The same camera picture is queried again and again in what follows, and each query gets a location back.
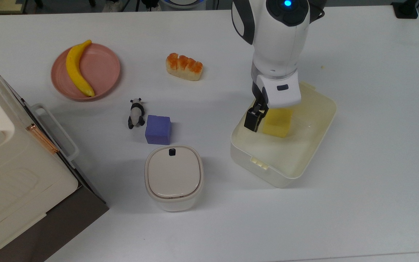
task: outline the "chair leg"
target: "chair leg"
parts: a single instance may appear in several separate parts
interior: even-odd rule
[[[36,3],[36,6],[38,8],[43,8],[43,1],[41,1],[41,0],[35,0],[35,3]]]

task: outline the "yellow cube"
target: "yellow cube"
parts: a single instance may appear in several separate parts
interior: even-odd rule
[[[284,138],[289,133],[293,110],[290,108],[269,109],[264,117],[263,134]]]

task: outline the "panda figurine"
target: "panda figurine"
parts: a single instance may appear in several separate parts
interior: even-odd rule
[[[143,108],[143,103],[141,98],[130,100],[132,107],[130,107],[130,116],[128,117],[128,128],[132,129],[134,126],[143,126],[145,120],[143,115],[145,114],[145,109]]]

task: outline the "toy banana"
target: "toy banana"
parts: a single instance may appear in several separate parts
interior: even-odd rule
[[[75,86],[85,95],[85,96],[95,96],[95,92],[90,84],[83,78],[82,74],[80,73],[80,57],[82,56],[83,51],[87,46],[92,43],[92,40],[86,40],[85,42],[73,46],[69,53],[67,54],[67,58],[65,60],[65,68],[67,69],[67,73],[72,79],[72,82]]]

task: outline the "purple cube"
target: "purple cube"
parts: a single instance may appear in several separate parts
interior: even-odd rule
[[[148,144],[171,144],[171,118],[148,115],[145,138]]]

